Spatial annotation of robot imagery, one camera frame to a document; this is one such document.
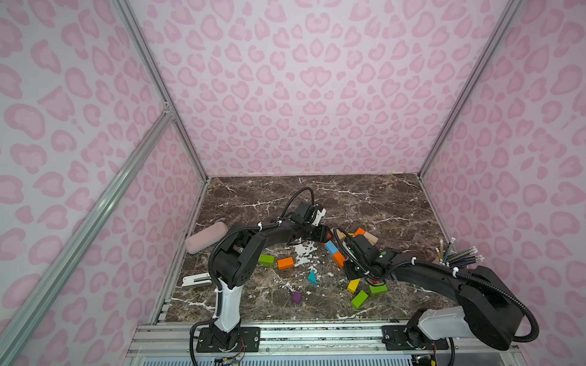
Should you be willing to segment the natural wood block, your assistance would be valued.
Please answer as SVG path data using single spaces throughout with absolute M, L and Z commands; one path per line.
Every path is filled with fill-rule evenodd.
M 378 242 L 378 237 L 372 235 L 372 233 L 365 232 L 363 236 L 372 244 L 375 245 Z

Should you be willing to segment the light blue block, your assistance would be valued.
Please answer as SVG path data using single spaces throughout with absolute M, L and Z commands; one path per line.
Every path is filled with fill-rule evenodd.
M 336 253 L 339 252 L 338 248 L 331 240 L 326 242 L 324 246 L 331 256 L 334 256 Z

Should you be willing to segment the teal triangle block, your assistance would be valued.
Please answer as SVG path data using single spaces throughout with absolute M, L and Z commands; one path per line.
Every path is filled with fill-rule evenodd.
M 315 274 L 315 272 L 314 272 L 314 271 L 311 271 L 311 272 L 310 272 L 310 274 L 309 274 L 309 276 L 308 276 L 308 281 L 309 281 L 309 282 L 310 282 L 312 285 L 314 285 L 314 286 L 317 286 L 317 276 L 316 276 L 316 274 Z

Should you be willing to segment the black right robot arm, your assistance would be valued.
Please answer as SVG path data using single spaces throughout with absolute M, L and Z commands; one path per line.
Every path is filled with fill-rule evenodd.
M 409 283 L 442 295 L 455 307 L 419 309 L 407 322 L 407 343 L 422 349 L 438 339 L 475 338 L 507 351 L 514 343 L 531 343 L 540 335 L 537 318 L 490 269 L 451 267 L 418 259 L 414 254 L 377 249 L 364 236 L 352 236 L 336 227 L 330 231 L 346 256 L 349 280 L 365 279 L 374 288 L 387 282 Z

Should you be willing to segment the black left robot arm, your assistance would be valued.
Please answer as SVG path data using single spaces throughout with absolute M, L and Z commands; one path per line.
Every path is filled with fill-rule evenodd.
M 189 330 L 192 346 L 207 330 L 223 349 L 231 349 L 241 326 L 241 299 L 247 283 L 259 264 L 262 251 L 274 245 L 288 245 L 298 239 L 326 242 L 329 227 L 321 220 L 325 208 L 315 200 L 314 190 L 303 187 L 288 200 L 282 213 L 269 224 L 247 226 L 236 222 L 216 242 L 208 258 L 208 274 L 215 286 L 215 313 L 210 320 L 196 323 Z

